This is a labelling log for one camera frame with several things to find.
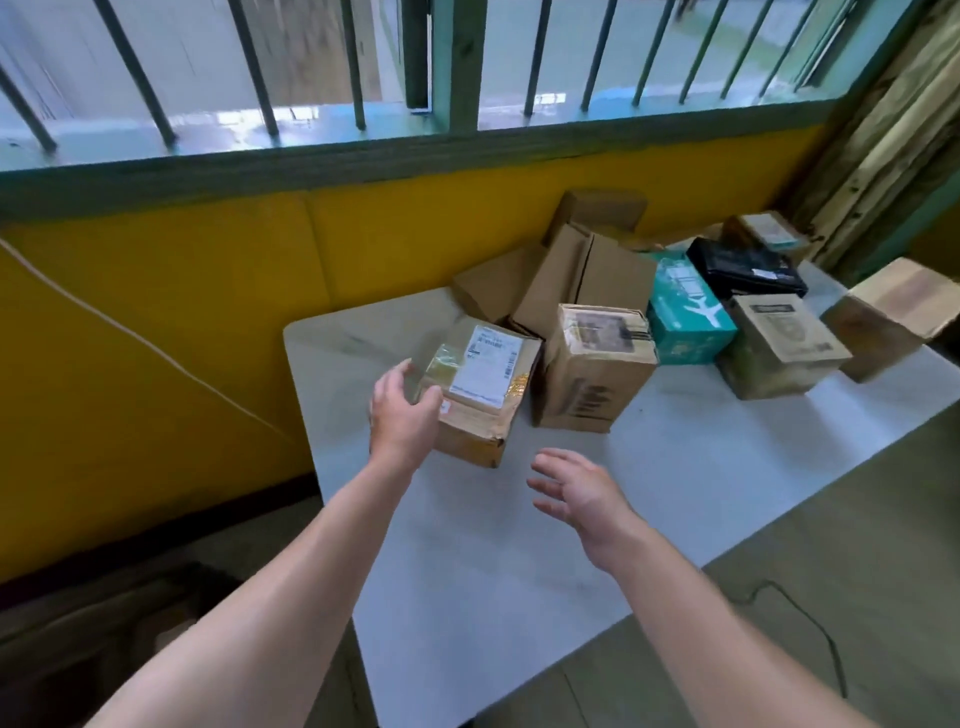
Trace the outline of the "person's left hand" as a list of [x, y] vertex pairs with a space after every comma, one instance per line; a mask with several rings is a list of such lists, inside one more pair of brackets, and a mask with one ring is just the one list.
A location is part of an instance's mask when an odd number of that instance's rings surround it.
[[412, 359], [407, 358], [387, 370], [374, 384], [368, 404], [369, 463], [406, 483], [433, 449], [440, 422], [416, 422], [417, 402], [410, 402], [404, 390], [412, 368]]

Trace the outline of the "person's right hand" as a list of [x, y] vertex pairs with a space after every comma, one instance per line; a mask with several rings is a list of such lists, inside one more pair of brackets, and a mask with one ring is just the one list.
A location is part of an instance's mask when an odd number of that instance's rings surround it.
[[[589, 561], [599, 570], [618, 578], [629, 558], [634, 555], [638, 540], [646, 529], [646, 522], [629, 504], [606, 468], [592, 463], [591, 502], [581, 517], [580, 525], [567, 525], [576, 531]], [[548, 517], [565, 524], [552, 516]]]

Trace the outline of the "person's left forearm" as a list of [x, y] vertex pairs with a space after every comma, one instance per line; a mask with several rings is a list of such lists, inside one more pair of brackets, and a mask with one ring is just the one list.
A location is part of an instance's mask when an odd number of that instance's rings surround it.
[[370, 456], [253, 577], [144, 664], [85, 728], [304, 728], [426, 451]]

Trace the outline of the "person's right forearm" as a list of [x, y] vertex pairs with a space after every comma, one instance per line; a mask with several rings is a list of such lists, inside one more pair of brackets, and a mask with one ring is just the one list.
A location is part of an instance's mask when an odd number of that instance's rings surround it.
[[634, 518], [579, 527], [699, 728], [880, 728], [745, 621], [700, 569]]

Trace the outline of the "cardboard box with white label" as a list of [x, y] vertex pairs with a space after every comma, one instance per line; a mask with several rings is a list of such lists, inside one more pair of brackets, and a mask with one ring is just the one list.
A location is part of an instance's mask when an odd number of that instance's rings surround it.
[[462, 316], [443, 335], [416, 394], [441, 389], [434, 449], [482, 468], [503, 458], [543, 340]]

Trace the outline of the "taped cardboard box dark print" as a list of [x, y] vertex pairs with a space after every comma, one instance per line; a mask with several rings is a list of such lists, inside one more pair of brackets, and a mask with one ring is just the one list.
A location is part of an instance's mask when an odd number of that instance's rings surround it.
[[659, 356], [638, 310], [562, 303], [533, 391], [538, 428], [606, 434], [648, 383]]

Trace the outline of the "open empty cardboard box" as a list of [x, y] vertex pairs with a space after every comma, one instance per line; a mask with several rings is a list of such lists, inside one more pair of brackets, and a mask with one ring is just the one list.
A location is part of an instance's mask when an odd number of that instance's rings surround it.
[[450, 289], [468, 315], [547, 339], [560, 305], [645, 313], [659, 261], [611, 231], [562, 224], [551, 242], [514, 248], [453, 276]]

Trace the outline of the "teal printed box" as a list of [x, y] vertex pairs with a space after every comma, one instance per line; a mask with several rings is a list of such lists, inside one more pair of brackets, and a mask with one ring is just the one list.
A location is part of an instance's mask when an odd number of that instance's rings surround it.
[[737, 324], [683, 252], [647, 256], [656, 262], [647, 318], [659, 365], [712, 364], [738, 335]]

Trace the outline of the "plain closed cardboard box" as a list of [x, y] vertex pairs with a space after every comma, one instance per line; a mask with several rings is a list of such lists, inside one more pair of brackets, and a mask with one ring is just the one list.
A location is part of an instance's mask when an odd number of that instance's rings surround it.
[[632, 238], [648, 206], [646, 195], [631, 189], [567, 190], [560, 197], [541, 244], [548, 248], [565, 225], [614, 239]]

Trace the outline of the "brown box with round emblem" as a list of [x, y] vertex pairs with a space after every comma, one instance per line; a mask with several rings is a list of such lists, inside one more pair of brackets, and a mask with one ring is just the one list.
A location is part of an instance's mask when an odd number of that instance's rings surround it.
[[726, 311], [737, 333], [715, 364], [740, 400], [807, 394], [853, 357], [797, 295], [734, 295]]

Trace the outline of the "black plastic parcel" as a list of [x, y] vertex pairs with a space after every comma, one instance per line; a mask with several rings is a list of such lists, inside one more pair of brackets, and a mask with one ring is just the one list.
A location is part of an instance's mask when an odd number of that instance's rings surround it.
[[806, 297], [809, 286], [783, 254], [764, 247], [736, 247], [698, 236], [685, 255], [719, 300], [737, 295], [793, 294]]

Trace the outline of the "small cardboard box pale label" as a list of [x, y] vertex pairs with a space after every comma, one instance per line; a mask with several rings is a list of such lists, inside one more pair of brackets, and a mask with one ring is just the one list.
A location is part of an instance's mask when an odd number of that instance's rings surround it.
[[720, 241], [740, 249], [766, 248], [793, 264], [802, 262], [810, 249], [808, 237], [774, 210], [728, 217]]

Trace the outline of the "large tilted cardboard box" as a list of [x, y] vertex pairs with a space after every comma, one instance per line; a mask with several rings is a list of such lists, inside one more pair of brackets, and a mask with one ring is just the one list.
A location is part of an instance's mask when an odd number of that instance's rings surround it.
[[960, 283], [900, 257], [849, 289], [821, 315], [848, 349], [841, 372], [868, 383], [960, 317]]

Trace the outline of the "wooden planks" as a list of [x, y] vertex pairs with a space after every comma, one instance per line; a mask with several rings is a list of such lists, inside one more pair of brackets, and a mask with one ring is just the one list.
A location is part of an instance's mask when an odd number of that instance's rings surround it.
[[886, 241], [960, 172], [960, 0], [931, 0], [883, 73], [786, 201], [796, 253], [845, 283], [896, 252]]

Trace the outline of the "green barred window frame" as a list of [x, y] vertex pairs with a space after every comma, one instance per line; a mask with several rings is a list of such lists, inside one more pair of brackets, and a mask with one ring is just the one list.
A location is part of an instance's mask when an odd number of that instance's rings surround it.
[[922, 0], [0, 0], [0, 223], [811, 127]]

